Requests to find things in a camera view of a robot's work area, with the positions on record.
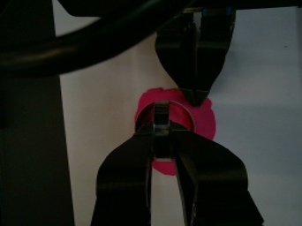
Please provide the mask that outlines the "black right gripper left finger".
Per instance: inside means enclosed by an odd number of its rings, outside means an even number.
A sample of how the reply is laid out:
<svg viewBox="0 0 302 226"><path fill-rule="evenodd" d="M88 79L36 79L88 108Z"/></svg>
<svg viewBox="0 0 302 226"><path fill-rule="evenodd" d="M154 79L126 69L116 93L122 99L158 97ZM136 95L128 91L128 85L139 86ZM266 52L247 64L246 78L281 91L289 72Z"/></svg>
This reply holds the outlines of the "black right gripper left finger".
<svg viewBox="0 0 302 226"><path fill-rule="evenodd" d="M151 145L148 124L104 159L91 226L151 226Z"/></svg>

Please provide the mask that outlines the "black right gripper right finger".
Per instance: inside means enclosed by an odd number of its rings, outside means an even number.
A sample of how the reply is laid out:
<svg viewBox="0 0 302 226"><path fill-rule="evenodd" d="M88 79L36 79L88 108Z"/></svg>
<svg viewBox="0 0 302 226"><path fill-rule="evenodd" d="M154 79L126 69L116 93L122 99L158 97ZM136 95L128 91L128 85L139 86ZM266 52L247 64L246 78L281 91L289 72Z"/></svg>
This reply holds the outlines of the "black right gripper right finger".
<svg viewBox="0 0 302 226"><path fill-rule="evenodd" d="M263 226L237 155L181 124L171 124L168 138L186 226Z"/></svg>

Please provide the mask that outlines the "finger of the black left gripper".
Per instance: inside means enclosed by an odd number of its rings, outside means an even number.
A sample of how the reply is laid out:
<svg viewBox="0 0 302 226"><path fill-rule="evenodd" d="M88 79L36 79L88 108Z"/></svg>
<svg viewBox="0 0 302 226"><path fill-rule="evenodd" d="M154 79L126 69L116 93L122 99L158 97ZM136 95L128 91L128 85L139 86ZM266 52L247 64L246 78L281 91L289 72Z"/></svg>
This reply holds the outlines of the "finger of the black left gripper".
<svg viewBox="0 0 302 226"><path fill-rule="evenodd" d="M222 72L235 20L237 10L233 7L205 8L202 10L197 43L195 105L203 103Z"/></svg>
<svg viewBox="0 0 302 226"><path fill-rule="evenodd" d="M156 31L156 56L190 103L197 102L197 24L191 13L181 14Z"/></svg>

